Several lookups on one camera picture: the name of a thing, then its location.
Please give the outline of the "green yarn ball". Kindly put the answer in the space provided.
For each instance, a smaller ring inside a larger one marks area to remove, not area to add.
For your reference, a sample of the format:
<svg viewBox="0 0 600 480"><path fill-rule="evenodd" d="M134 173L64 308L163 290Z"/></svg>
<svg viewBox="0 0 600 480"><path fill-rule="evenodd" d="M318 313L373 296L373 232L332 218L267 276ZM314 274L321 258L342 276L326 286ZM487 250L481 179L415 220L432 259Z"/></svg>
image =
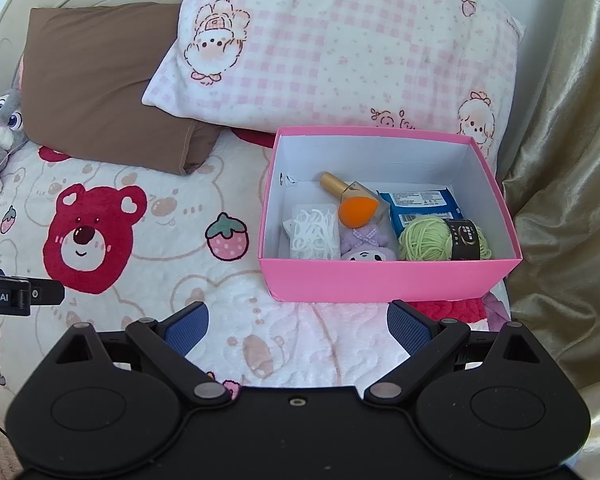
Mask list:
<svg viewBox="0 0 600 480"><path fill-rule="evenodd" d="M427 214L415 217L398 237L403 261L490 260L492 250L481 229L471 220Z"/></svg>

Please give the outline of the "purple plush keychain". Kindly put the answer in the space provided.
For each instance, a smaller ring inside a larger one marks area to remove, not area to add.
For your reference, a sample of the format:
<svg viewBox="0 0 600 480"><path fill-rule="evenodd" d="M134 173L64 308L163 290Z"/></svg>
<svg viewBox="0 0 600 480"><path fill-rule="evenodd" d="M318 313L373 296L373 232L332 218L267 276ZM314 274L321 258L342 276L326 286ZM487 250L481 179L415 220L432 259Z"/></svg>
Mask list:
<svg viewBox="0 0 600 480"><path fill-rule="evenodd" d="M344 228L340 235L340 252L340 259L346 261L396 261L389 237L375 223Z"/></svg>

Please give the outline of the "gold cosmetic bottle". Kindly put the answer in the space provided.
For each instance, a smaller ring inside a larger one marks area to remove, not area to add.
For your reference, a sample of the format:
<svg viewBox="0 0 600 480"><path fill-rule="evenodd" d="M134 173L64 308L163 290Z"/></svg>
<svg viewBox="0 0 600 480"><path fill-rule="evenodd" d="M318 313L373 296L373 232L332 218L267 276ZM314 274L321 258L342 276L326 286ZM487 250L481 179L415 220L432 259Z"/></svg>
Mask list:
<svg viewBox="0 0 600 480"><path fill-rule="evenodd" d="M389 204L383 200L378 193L366 188L361 183L356 181L344 182L330 172L323 172L318 179L318 183L322 189L339 200L339 205L343 200L351 196L368 196L378 200L378 208L376 214L370 223L375 223L376 226L389 237L389 242L393 242L396 236L392 232L391 222L389 219Z"/></svg>

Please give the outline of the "blue wet wipes pack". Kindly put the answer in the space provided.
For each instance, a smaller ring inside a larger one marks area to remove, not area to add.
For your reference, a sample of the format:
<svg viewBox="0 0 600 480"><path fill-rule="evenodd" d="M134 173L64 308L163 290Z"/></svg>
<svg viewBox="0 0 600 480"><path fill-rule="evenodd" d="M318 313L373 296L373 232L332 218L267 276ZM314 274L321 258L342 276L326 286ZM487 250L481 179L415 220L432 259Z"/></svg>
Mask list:
<svg viewBox="0 0 600 480"><path fill-rule="evenodd" d="M426 191L379 192L389 204L389 219L396 236L419 216L435 216L443 219L463 219L460 207L448 188Z"/></svg>

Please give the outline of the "orange makeup sponge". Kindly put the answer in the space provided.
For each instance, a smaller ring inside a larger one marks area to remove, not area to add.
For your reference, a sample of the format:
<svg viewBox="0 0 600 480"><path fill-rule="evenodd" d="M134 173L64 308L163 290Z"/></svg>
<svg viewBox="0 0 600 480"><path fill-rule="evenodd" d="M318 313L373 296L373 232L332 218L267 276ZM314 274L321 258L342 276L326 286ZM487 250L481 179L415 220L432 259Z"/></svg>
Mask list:
<svg viewBox="0 0 600 480"><path fill-rule="evenodd" d="M378 200L368 196L351 196L338 208L340 222L348 229L359 229L370 223L376 214Z"/></svg>

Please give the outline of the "white hair ties bag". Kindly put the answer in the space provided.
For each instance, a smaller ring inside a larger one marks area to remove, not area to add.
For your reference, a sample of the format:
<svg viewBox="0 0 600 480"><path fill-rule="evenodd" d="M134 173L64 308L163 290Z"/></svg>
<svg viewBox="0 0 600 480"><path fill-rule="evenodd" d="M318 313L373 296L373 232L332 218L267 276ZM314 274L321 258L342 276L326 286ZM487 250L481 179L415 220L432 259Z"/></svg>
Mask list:
<svg viewBox="0 0 600 480"><path fill-rule="evenodd" d="M289 257L300 260L339 260L338 209L335 204L298 204L283 222Z"/></svg>

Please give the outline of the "gold curtain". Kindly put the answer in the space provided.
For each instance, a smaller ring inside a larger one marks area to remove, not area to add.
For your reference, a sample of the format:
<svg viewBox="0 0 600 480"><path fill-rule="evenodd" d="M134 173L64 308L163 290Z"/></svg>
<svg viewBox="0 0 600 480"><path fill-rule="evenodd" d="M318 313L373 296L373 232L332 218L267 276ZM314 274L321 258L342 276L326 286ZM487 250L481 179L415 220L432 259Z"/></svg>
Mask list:
<svg viewBox="0 0 600 480"><path fill-rule="evenodd" d="M504 194L524 253L507 281L513 316L588 404L576 468L600 479L600 0L566 0Z"/></svg>

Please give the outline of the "brown pillow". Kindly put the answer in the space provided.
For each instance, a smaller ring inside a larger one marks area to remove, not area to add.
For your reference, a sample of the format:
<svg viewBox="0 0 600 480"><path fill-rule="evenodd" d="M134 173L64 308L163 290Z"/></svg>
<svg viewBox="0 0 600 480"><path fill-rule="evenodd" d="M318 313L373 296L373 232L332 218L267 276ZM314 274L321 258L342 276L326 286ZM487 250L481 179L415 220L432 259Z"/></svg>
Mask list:
<svg viewBox="0 0 600 480"><path fill-rule="evenodd" d="M29 139L71 157L190 174L220 127L145 106L176 36L176 4L34 8L21 96Z"/></svg>

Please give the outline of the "pink checked pillow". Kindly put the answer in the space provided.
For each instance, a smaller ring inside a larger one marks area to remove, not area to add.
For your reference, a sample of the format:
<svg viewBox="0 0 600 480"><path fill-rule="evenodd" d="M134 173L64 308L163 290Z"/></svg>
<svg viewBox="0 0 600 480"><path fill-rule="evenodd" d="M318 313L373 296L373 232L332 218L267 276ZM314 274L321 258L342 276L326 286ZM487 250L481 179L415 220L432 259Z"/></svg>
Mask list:
<svg viewBox="0 0 600 480"><path fill-rule="evenodd" d="M183 0L142 101L260 132L459 133L494 164L523 34L498 0Z"/></svg>

